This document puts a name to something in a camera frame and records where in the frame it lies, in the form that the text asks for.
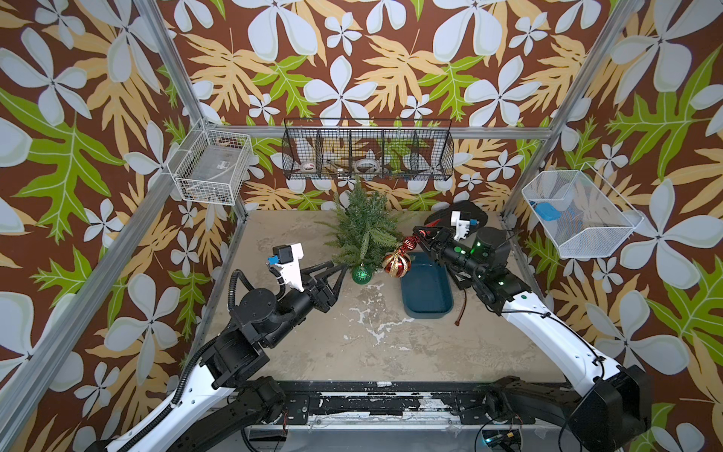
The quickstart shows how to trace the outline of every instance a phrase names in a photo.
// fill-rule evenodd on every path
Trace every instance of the white flower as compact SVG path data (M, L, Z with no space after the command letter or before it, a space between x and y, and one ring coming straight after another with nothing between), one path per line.
M610 281L612 281L616 286L623 283L623 277L618 273L612 272L612 269L615 268L615 264L617 264L617 257L611 257L607 263L605 263L604 259L600 259L598 257L597 265L600 267L600 270L592 272L592 277L595 278L595 280L602 280L602 289L606 294L612 292Z
M529 17L520 17L515 24L515 28L517 28L524 34L515 36L514 38L510 39L510 48L515 48L522 44L522 42L524 42L525 47L523 51L525 52L525 56L528 56L532 51L534 41L541 40L542 38L547 36L546 32L537 30L542 26L542 24L544 24L546 20L546 12L538 14L537 17L535 17L534 22L532 23L530 23Z
M174 19L180 31L187 33L193 28L191 17L188 15L186 8L191 10L191 13L204 28L211 28L213 16L206 5L198 0L179 0L174 10Z
M627 64L643 55L628 67L620 78L615 93L615 103L623 102L633 91L647 72L658 50L658 62L655 66L653 85L660 93L676 91L690 70L692 56L688 47L668 41L690 35L713 22L721 12L723 3L717 0L699 0L689 3L677 22L670 26L681 0L656 1L653 21L657 36L633 35L620 41L613 49L611 57L616 64Z
M25 28L20 35L20 40L45 74L41 74L24 59L6 48L0 48L0 69L13 82L24 88L47 87L40 94L38 108L48 124L56 126L65 120L65 113L58 94L71 108L90 119L90 110L85 105L85 101L77 93L68 89L77 90L85 86L87 80L85 70L79 67L69 67L58 77L54 77L53 55L41 36L32 28Z
M196 245L198 245L198 237L194 236L191 239L191 243L188 243L186 233L179 231L176 240L178 240L179 245L181 245L181 249L171 251L171 262L176 265L183 262L183 265L181 266L183 276L188 276L189 273L191 273L191 264L189 263L189 260L198 263L198 253L194 251L196 249Z
M666 230L674 204L673 183L670 179L665 179L650 196L650 217L655 227L647 217L643 217L643 223L636 229L638 234L650 237L652 240L626 245L620 253L620 264L633 270L642 268L657 249L658 276L673 287L689 289L700 280L701 274L695 265L671 248L668 241L695 248L712 248L723 238L723 220L708 215L697 215L686 218Z
M181 225L184 228L192 228L193 219L196 218L196 215L198 215L198 209L196 207L191 209L191 204L193 204L191 201L186 201L186 205L179 204L179 211L183 214L183 217L181 218Z
M73 48L73 33L80 36L85 34L85 26L82 20L75 16L64 16L62 13L68 7L68 0L38 0L38 3L45 8L35 10L35 21L39 24L50 25L58 22L58 35L67 48Z
M580 266L580 262L587 262L589 260L589 257L571 257L568 259L568 263L562 271L562 276L570 276L573 272L575 272L575 277L578 281L583 282L585 279L585 273L583 272L583 268Z
M168 287L161 294L161 299L158 300L158 306L156 306L155 281L150 276L141 273L128 281L128 295L133 304L143 313L145 320L133 317L117 318L108 330L103 343L111 351L123 351L143 336L143 344L140 347L136 364L138 386L143 385L150 374L156 347L165 350L178 342L173 328L159 319L176 310L180 294L181 289L178 287Z
M508 61L497 76L497 85L500 88L498 92L489 80L477 80L469 85L464 92L464 100L470 103L492 101L486 106L475 111L469 117L469 125L472 127L481 127L489 122L492 118L497 105L500 104L502 112L502 120L507 125L515 126L520 119L520 108L510 101L524 101L540 87L540 82L530 82L513 88L507 89L520 77L524 64L522 57L517 55Z
M482 183L482 176L479 171L475 171L471 176L469 174L462 174L462 182L457 184L458 188L467 187L470 192L474 189L474 186Z
M575 150L578 142L580 142L580 134L577 130L568 126L568 123L580 121L585 116L587 116L587 112L590 109L590 102L592 102L592 99L590 98L580 98L579 101L575 102L573 110L570 112L570 117L565 122L565 126L562 127L562 133L560 134L562 141L562 150L566 152ZM552 118L554 118L556 115L557 110L553 111L552 114L550 114Z
M626 155L615 155L622 146L622 143L618 143L612 147L610 147L610 145L602 146L602 155L604 155L605 158L598 158L594 167L597 170L604 168L602 172L603 177L610 177L615 171L615 167L622 168L628 164L628 157Z
M575 22L575 18L578 16L580 8L583 9L583 14L580 16L580 28L585 30L590 28L600 15L600 3L595 0L561 0L561 1L577 1L562 16L560 16L557 24L555 25L555 33L558 35L564 33L570 29Z
M118 14L116 14L108 0L78 0L84 8L96 19L105 22L111 27L118 28L118 35L108 49L108 76L112 82L125 82L131 76L133 64L135 63L138 75L155 92L161 91L161 83L155 76L155 72L143 53L138 41L143 43L148 50L158 53L153 35L143 16L136 17L133 23L131 20L132 0L115 0Z
M706 86L690 100L690 106L696 110L704 110L716 102L723 101L723 85ZM706 136L713 135L723 129L723 106L713 115L706 128Z
M413 114L415 119L421 119L423 116L432 114L432 109L423 106L427 102L429 102L429 94L424 94L419 102L413 95L408 95L406 106L411 108L405 108L399 116L407 119Z
M226 221L228 215L226 215L226 208L221 204L207 204L206 207L206 231L210 231L213 224L218 218L221 221Z
M33 143L30 135L7 119L0 118L0 137L3 140L3 145L0 146L0 168L24 162Z
M33 345L30 338L30 333L33 330L33 301L25 294L0 291L0 312L2 312L2 315L0 315L0 347L20 355L0 361L0 381L3 381L15 368L20 370L25 363L30 361L30 358L47 337L48 332L58 322L63 311L71 304L73 297L75 297L75 294L65 294L58 300L43 327L38 342ZM0 398L2 397L2 391L10 387L10 383L15 379L16 375L17 371L0 389ZM80 383L82 378L83 361L80 355L73 351L51 383L50 388L56 392L67 391L72 386Z
M494 55L502 43L502 25L484 7L504 0L434 0L442 9L464 8L441 24L435 33L432 49L435 58L448 62L457 54L469 20L474 16L472 46L477 55Z
M191 88L193 88L193 93L196 95L196 98L199 101L205 101L206 99L211 97L211 94L213 94L213 83L208 80L201 80L200 82L196 82L191 86ZM198 106L199 108L201 108L201 113L203 113L203 116L205 116L206 119L208 119L214 124L223 124L223 122L221 121L221 117L218 115L218 112L211 108L210 105L199 102ZM183 110L181 110L181 114L183 116L188 116L188 109L186 107L183 107Z
M665 429L650 427L650 432L653 434L655 442L668 452L698 452L706 444L703 433L695 425L688 422L678 424L675 428L675 433L678 436L677 443Z
M299 55L315 55L317 40L314 29L306 20L284 8L299 0L232 0L242 8L262 8L249 25L249 42L254 52L266 61L275 61L278 55L278 32L276 16L286 29L291 47Z
M630 367L636 364L645 370L636 355L665 375L677 374L688 366L688 349L676 336L659 334L637 341L633 340L635 332L645 324L650 316L650 307L640 292L629 291L620 300L622 332L595 304L587 303L586 306L588 318L593 326L600 333L614 338L598 338L595 340L595 347L611 358L615 358L625 351L623 366Z
M118 428L120 421L121 410L117 409L113 411L111 416L108 418L106 426L100 434L100 438L95 436L95 428L93 426L86 425L85 427L79 428L75 434L75 438L73 439L73 452L85 452L85 450L88 449L97 439L100 439L101 441L111 439L111 436L113 436L116 432L116 428Z
M83 404L83 417L86 417L88 413L90 413L96 401L98 401L100 408L108 406L111 402L111 392L108 391L107 387L113 385L116 380L118 380L118 375L120 375L121 370L118 367L114 367L107 377L106 370L108 370L108 365L105 362L98 363L93 374L95 376L95 385L81 386L73 393L78 398L86 399Z
M433 166L419 154L408 154L402 157L404 166L408 169L418 171L416 175L407 182L407 189L413 195L422 193L422 190L427 187L427 182L429 182L430 177L444 175L444 171L442 171L440 163L442 151L442 149L437 149L436 146L432 150L432 154L429 156L429 161L435 162ZM447 192L451 190L453 186L454 180L451 177L447 180L437 180L437 178L435 178L435 190Z
M85 216L87 216L90 226L85 229L83 241L89 242L103 232L103 246L110 248L113 244L113 239L109 236L111 231L120 231L123 229L123 222L120 218L115 217L110 221L108 220L108 217L110 217L112 213L113 203L110 199L105 199L100 203L100 218L91 209L86 208Z
M145 136L146 140L148 141L150 151L153 153L153 157L155 158L155 160L153 160L151 157L148 157L144 153L139 152L127 153L123 156L123 160L125 160L128 165L133 169L133 171L137 172L138 174L143 174L144 176L147 176L148 174L153 173L150 179L148 179L148 189L150 190L151 187L153 187L153 185L155 184L155 181L157 181L158 178L161 177L161 174L164 171L168 171L168 163L171 162L171 159L173 158L174 153L176 153L176 151L178 150L179 146L178 143L172 144L168 148L168 155L164 160L163 132L155 124L155 122L148 122L148 126L145 129ZM181 200L181 195L178 189L175 188L175 186L171 190L171 198L173 198L174 201Z
M351 27L351 24L353 23L354 17L350 12L344 13L344 15L341 17L341 24L339 23L339 19L337 19L336 17L327 17L324 21L324 26L327 30L337 32L336 35L331 35L326 38L327 47L335 48L339 45L339 41L342 41L344 46L344 53L350 56L351 42L353 40L359 39L362 36L362 34L358 31L349 30L349 27Z
M259 101L259 98L255 95L251 94L249 95L249 103L251 103L252 106L256 108L250 108L249 109L249 116L252 118L258 118L261 113L264 113L264 120L266 121L266 124L268 124L269 119L271 119L272 115L279 114L281 110L278 108L269 107L268 104L271 103L271 96L268 94L263 95L263 102Z
M367 16L367 31L369 31L369 33L374 34L382 29L382 21L384 20L382 8L387 9L389 23L392 25L394 30L399 30L404 26L406 23L406 9L404 8L404 5L399 3L397 0L379 0L379 3L372 8L372 11L370 11Z
M304 85L304 97L311 102L334 101L319 115L322 124L335 126L341 117L341 104L343 103L351 118L363 126L369 125L369 112L360 103L350 101L365 101L377 89L376 82L365 82L350 88L346 92L347 84L351 80L351 64L344 55L339 56L329 69L331 82L334 88L323 80L314 79Z
M226 261L226 256L228 256L228 245L226 244L226 242L221 242L221 248L219 248L218 252L219 255L221 255L221 265L219 265L218 267L214 267L214 269L211 270L211 278L213 278L214 281L218 280L221 277L221 267Z
M507 150L501 152L501 154L497 157L497 161L490 160L484 162L484 166L487 168L495 168L489 175L487 175L488 181L494 181L497 179L497 177L500 175L500 172L502 172L502 178L503 179L511 179L512 176L515 175L515 169L512 168L514 165L517 165L522 161L522 155L515 155L510 159L510 161L507 161Z

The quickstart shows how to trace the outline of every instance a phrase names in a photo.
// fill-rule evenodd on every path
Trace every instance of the green leaf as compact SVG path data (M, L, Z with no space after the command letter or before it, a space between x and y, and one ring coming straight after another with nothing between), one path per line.
M60 286L60 292L53 299L51 306L55 306L58 300L65 294L76 294L85 284L93 269L90 267L88 259L85 258L80 251L73 247L73 268L74 270L66 270L57 262L50 260L50 271L38 269L37 275L32 275L36 283L43 283L39 290L45 290L49 287Z
M484 59L483 56L467 56L452 64L448 64L444 69L444 74L427 74L419 79L420 86L436 85L434 90L429 94L431 101L446 95L445 100L440 106L439 114L451 109L450 118L457 122L462 121L462 118L465 116L462 107L472 104L464 100L461 89L467 88L479 79L471 75L460 74L460 72L472 68L475 64L482 61L482 59Z
M299 110L300 117L310 118L312 112L308 106L316 104L307 101L302 90L312 79L305 75L289 73L289 71L299 68L306 59L304 55L286 57L281 62L274 63L272 67L273 74L259 73L251 81L256 86L266 86L273 83L269 92L272 101L286 95L286 114L290 114L296 108Z
M170 133L174 137L171 142L181 144L183 139L186 137L186 127L183 125L183 121L180 116L178 116L178 120L179 125L177 126L171 118L164 119L163 125L166 126L166 132Z
M437 204L438 202L435 199L435 196L440 193L441 192L437 191L421 193L419 195L415 195L413 199L402 200L399 202L399 204L408 205L409 210L431 210L432 206Z
M188 341L193 333L193 325L197 323L194 306L196 304L206 303L206 298L204 298L203 292L201 292L198 286L207 284L211 281L211 278L203 273L195 273L194 271L191 271L188 276L184 276L182 270L169 271L168 274L174 283L183 286L181 287L179 301L184 302L185 305L181 308L176 324L178 325L180 322L183 322L181 334L183 334L184 340Z
M168 73L168 68L166 68L166 65L159 67L155 70L158 74L163 75L165 78L168 79L168 86L166 86L163 89L163 92L166 93L168 96L168 103L171 104L171 107L176 108L179 105L178 101L178 95L179 91L176 89L176 86L174 85L174 81L171 80L171 75Z
M118 313L123 306L123 296L126 294L126 278L120 278L111 289L111 300L108 302L108 328L116 321Z
M686 291L664 283L668 300L677 313L653 300L648 300L648 306L661 322L691 345L695 332L708 347L713 360L723 365L723 344L710 336L723 336L723 317L718 315L718 310L723 308L723 262L716 256L712 273L707 273L699 263L695 264L701 272L701 280L693 298Z
M387 247L397 246L397 238L393 234L386 232L381 228L371 228L369 230L372 241L378 245L385 245Z
M698 91L710 84L713 63L719 52L720 47L710 54L690 76L683 88L679 103L676 93L659 93L656 112L651 113L648 103L641 96L635 94L633 114L626 116L617 112L615 119L607 124L606 128L610 132L620 132L615 144L626 140L633 133L644 133L630 156L630 164L640 160L665 137L658 156L657 171L659 179L665 178L667 164L683 147L683 140L690 125L709 119L693 119L696 110L690 106L690 100Z
M216 5L216 8L218 8L218 12L221 13L221 17L223 17L224 20L226 20L226 7L223 5L223 0L209 0L211 3Z
M256 123L253 119L251 119L250 116L246 116L246 125L248 126L255 126ZM274 121L273 117L270 118L269 125L273 126ZM271 160L268 158L269 155L274 155L278 153L279 151L272 148L271 146L281 146L281 138L252 138L251 139L251 149L254 151L254 154L256 154L259 158L259 164L263 166L266 171L269 173L273 173L273 164L271 163Z
M52 236L57 243L64 239L65 232L72 235L68 220L71 213L85 223L88 222L83 205L75 194L78 178L93 191L105 197L111 196L111 191L100 173L90 164L86 156L108 165L120 166L125 162L113 157L103 144L81 133L75 125L73 127L68 127L66 124L51 126L33 102L0 89L0 103L24 125L48 138L53 138L53 140L33 139L27 159L43 165L55 165L55 172L47 169L41 171L45 174L33 179L15 196L50 197L52 199L50 209L40 217L36 226L52 224L48 236Z
M367 231L364 234L364 238L361 240L361 247L359 248L359 259L364 260L364 256L367 255L367 250L369 249L369 238L372 236L372 233Z
M570 169L582 169L586 163L595 163L595 158L585 157L585 154L590 152L590 150L595 147L598 140L600 140L600 137L597 137L594 140L590 138L590 135L594 132L595 127L597 127L597 124L595 124L595 118L591 116L590 119L585 121L585 130L582 133L579 130L576 130L576 132L580 135L578 146L575 150L565 152L565 161L567 161L568 165L570 165Z
M422 15L422 8L424 8L424 0L411 0L411 3L414 5L416 19L419 20L419 17Z
M552 284L557 275L557 268L562 266L562 264L560 264L560 255L557 253L555 244L553 244L552 240L547 236L545 236L543 242L542 237L537 233L534 239L532 236L527 238L525 246L528 249L527 255L529 257L540 258L535 274L539 275L547 270L547 288L549 289L550 284Z
M542 119L542 123L540 123L540 127L548 127L549 126L549 116L546 116L544 119ZM521 122L517 124L517 127L525 127L524 124ZM520 171L523 171L525 167L527 166L527 163L530 161L530 158L532 158L532 154L535 153L535 150L537 150L537 146L540 144L540 140L515 140L515 144L517 145L517 155L522 155L522 161L520 162Z
M674 404L653 404L651 427L664 429L668 423L668 414L674 406ZM653 444L655 444L655 437L653 436L653 432L648 430L630 443L628 452L650 452L651 450L657 450Z

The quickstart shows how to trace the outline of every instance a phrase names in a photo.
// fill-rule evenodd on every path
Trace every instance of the white flower pattern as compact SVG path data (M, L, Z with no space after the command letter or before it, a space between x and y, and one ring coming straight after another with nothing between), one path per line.
M299 55L316 55L319 50L316 33L309 23L284 8L299 0L232 0L242 8L263 8L249 25L249 42L254 52L266 61L275 61L278 55L276 17L286 29L291 47Z
M67 48L73 48L74 40L72 31L78 36L85 34L85 25L82 20L75 16L64 16L63 11L68 7L68 0L53 0L51 4L50 0L38 0L38 3L43 5L35 10L35 21L39 24L50 25L58 22L58 36L60 41L65 44Z
M111 231L120 231L123 229L123 222L120 218L115 217L112 220L108 220L112 213L113 203L109 199L105 199L100 203L100 217L91 209L86 208L85 216L87 216L90 226L85 229L83 241L89 242L102 232L103 246L110 248L113 244L113 239L109 235Z
M502 25L485 7L504 0L433 0L438 8L464 8L447 19L435 32L432 50L442 62L452 61L462 45L467 25L474 16L472 46L480 56L494 55L502 43Z
M100 408L108 406L111 402L111 392L108 390L108 387L118 380L118 375L120 375L121 370L118 367L114 367L113 370L108 373L107 377L106 370L108 370L108 365L105 362L99 362L93 373L95 385L81 386L73 393L76 397L85 399L82 411L83 417L86 417L90 413L96 401Z
M341 106L346 107L352 118L363 126L369 125L369 112L360 103L351 101L365 101L377 89L376 82L365 82L346 90L346 86L351 80L351 64L344 57L339 56L331 64L329 75L334 88L329 86L323 80L313 79L304 85L304 97L311 102L334 101L333 104L324 108L319 115L322 124L325 126L335 126L339 124L341 118Z
M188 276L191 273L191 263L189 260L197 264L199 262L198 253L194 251L198 245L198 237L194 236L191 239L191 243L189 243L186 238L186 233L179 231L176 240L179 245L181 245L181 249L171 251L171 262L176 265L182 263L181 271L183 272L183 276Z
M611 358L625 352L623 366L637 365L642 370L645 367L638 357L647 362L658 372L665 375L674 375L688 366L688 349L683 341L670 334L659 334L645 339L633 340L633 335L642 327L650 316L650 307L643 295L636 291L629 291L620 300L620 327L607 317L607 314L595 304L587 303L587 315L593 326L600 333L613 337L598 338L595 347Z
M537 30L542 26L542 24L545 23L546 20L546 12L538 14L533 22L530 21L529 17L520 17L515 24L515 28L517 28L524 34L517 35L514 38L510 39L510 48L515 48L518 47L520 44L525 43L523 52L525 53L525 56L528 56L532 51L534 41L541 40L545 36L547 36L547 32Z
M492 101L470 115L470 126L481 127L487 124L495 113L498 104L500 104L502 120L507 125L517 125L517 121L520 119L520 108L512 101L524 101L541 85L540 82L530 82L508 91L509 87L512 86L520 77L520 74L522 74L523 67L524 63L522 62L522 57L519 55L505 63L497 76L499 91L495 89L489 80L477 80L475 83L469 85L464 92L465 101L470 103Z
M665 179L650 196L650 218L645 217L636 232L651 240L625 245L620 253L620 264L637 270L648 263L656 251L658 276L673 287L689 289L701 279L697 267L685 256L674 250L668 242L678 242L689 247L712 248L723 238L723 220L708 215L686 218L672 228L668 220L675 204L675 190L670 179ZM623 215L632 215L630 211Z
M512 179L512 177L515 175L515 169L513 168L513 166L519 164L522 161L522 155L515 155L509 161L507 160L507 158L508 154L507 150L505 149L500 153L496 161L488 160L484 162L484 166L486 166L487 168L494 168L492 172L487 175L488 181L497 180L497 177L500 176L500 172L502 173L502 178L504 180Z
M349 30L349 27L351 27L351 24L353 23L354 16L350 12L344 13L341 17L341 24L339 23L339 19L336 17L327 17L324 21L324 26L327 30L331 30L336 33L335 35L331 35L326 38L327 47L335 48L339 45L339 42L341 42L344 47L344 53L347 56L351 56L351 42L353 40L358 40L362 36L362 34L358 31Z
M155 281L150 276L140 273L128 281L128 295L145 316L145 320L118 317L108 329L103 343L111 351L123 351L136 340L142 341L136 364L138 386L141 386L150 374L156 348L165 350L178 343L176 331L160 319L176 310L180 294L181 289L178 287L168 287L156 305Z
M85 70L69 67L55 77L53 54L43 38L32 28L25 28L20 40L35 63L43 70L43 74L6 48L0 48L0 69L23 88L46 87L38 98L38 108L48 124L56 126L65 120L65 112L58 94L71 108L90 119L90 110L85 101L70 90L70 88L79 90L85 86L87 81Z

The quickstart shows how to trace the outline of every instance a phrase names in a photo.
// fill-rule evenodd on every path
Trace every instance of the plastic tray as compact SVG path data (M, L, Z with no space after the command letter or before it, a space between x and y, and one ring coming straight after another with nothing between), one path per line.
M402 278L402 302L409 317L438 319L454 306L445 268L429 260L423 252L409 253L413 260Z

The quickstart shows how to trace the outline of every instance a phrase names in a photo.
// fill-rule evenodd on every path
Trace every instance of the artificial pine tree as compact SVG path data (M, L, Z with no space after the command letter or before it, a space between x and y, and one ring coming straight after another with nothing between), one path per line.
M347 264L354 281L365 284L382 267L384 256L399 245L402 236L397 231L397 220L386 210L387 198L380 192L368 195L358 178L346 209L338 194L334 201L338 224L319 222L336 235L336 240L326 244L341 249L333 257L334 262Z

